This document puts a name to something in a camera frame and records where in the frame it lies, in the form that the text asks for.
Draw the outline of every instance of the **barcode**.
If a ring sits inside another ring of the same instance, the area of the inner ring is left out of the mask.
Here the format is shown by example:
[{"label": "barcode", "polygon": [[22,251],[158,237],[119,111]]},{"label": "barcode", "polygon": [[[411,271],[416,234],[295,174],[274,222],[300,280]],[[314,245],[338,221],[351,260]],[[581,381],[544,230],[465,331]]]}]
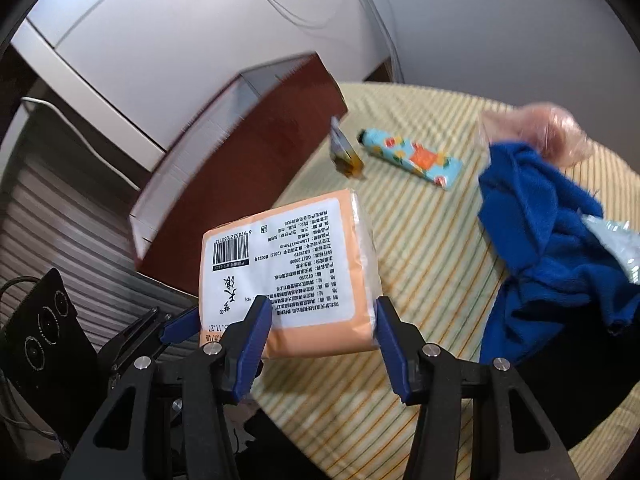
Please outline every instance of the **barcode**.
[{"label": "barcode", "polygon": [[247,259],[249,257],[248,238],[249,233],[241,233],[227,240],[216,240],[213,245],[213,264],[227,264]]}]

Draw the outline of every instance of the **blue cloth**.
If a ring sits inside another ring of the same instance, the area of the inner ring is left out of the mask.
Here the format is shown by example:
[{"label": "blue cloth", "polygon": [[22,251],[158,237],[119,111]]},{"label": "blue cloth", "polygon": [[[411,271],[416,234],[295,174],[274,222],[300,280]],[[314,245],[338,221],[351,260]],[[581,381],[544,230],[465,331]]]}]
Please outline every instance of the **blue cloth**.
[{"label": "blue cloth", "polygon": [[480,362],[521,362],[594,304],[611,333],[632,323],[640,286],[578,213],[602,217],[600,204],[527,144],[493,144],[490,153],[478,216],[510,277],[484,329]]}]

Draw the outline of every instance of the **tissue package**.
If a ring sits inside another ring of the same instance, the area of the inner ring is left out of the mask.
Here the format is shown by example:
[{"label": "tissue package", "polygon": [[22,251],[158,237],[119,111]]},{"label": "tissue package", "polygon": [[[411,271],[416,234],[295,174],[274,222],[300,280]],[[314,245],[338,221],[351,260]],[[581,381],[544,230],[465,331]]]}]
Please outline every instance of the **tissue package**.
[{"label": "tissue package", "polygon": [[265,358],[375,348],[373,302],[382,286],[354,191],[309,198],[205,233],[200,344],[219,340],[259,294],[273,303]]}]

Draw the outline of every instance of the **table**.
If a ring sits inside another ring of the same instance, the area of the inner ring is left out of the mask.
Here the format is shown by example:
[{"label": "table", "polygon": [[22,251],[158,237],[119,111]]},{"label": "table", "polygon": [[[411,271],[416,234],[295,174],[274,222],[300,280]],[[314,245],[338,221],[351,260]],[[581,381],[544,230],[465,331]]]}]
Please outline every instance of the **table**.
[{"label": "table", "polygon": [[[352,187],[369,216],[383,291],[401,318],[427,341],[478,360],[484,324],[505,269],[484,233],[478,175],[488,164],[476,118],[505,104],[457,92],[393,84],[341,84],[349,113],[341,127],[365,163],[364,180],[335,171],[324,142],[276,205]],[[460,158],[450,191],[363,153],[362,128],[376,127]],[[597,144],[588,160],[564,171],[597,192],[607,218],[640,230],[640,176]],[[380,352],[268,361],[254,397],[289,438],[329,476],[396,479],[404,473],[418,408],[391,391]],[[640,427],[640,386],[571,451],[583,479],[606,478]],[[472,406],[463,401],[458,479],[470,471]]]}]

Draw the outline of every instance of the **striped tablecloth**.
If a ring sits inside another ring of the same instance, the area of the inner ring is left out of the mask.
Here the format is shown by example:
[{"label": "striped tablecloth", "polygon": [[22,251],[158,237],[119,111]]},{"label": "striped tablecloth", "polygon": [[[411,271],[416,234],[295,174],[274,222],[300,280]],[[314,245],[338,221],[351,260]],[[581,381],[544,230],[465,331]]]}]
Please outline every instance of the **striped tablecloth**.
[{"label": "striped tablecloth", "polygon": [[[384,293],[401,318],[427,341],[477,360],[482,330],[505,269],[478,221],[478,175],[488,163],[476,142],[484,108],[504,104],[430,88],[342,84],[349,107],[342,129],[360,151],[365,180],[335,171],[324,142],[278,200],[283,205],[352,187],[369,215]],[[444,191],[388,162],[362,153],[355,141],[375,127],[460,158],[465,167]],[[565,171],[603,203],[606,217],[640,230],[640,176],[615,153],[595,155]],[[253,393],[264,411],[332,478],[401,478],[418,409],[393,394],[380,352],[265,363]],[[458,478],[470,471],[472,407],[463,404]],[[640,386],[570,453],[583,479],[604,479],[640,426]]]}]

